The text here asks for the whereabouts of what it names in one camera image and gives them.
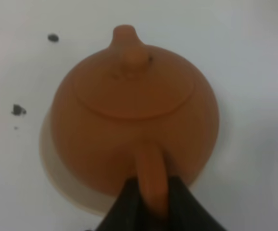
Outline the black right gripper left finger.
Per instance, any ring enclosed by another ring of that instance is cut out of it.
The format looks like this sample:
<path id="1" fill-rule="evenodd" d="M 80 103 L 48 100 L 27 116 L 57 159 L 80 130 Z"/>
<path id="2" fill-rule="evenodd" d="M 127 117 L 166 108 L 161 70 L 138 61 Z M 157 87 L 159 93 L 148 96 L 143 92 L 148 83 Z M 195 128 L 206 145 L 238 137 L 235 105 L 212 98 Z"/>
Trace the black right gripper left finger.
<path id="1" fill-rule="evenodd" d="M 130 178 L 96 231 L 157 231 L 158 221 L 148 211 L 137 178 Z"/>

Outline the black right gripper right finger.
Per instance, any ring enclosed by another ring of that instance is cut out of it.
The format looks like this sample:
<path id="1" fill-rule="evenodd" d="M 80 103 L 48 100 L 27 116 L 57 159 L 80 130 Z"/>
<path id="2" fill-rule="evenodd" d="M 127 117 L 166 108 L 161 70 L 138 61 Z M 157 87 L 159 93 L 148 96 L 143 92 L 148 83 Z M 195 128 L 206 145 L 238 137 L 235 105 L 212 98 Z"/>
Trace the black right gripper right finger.
<path id="1" fill-rule="evenodd" d="M 196 200 L 180 177 L 169 178 L 170 231 L 225 231 Z"/>

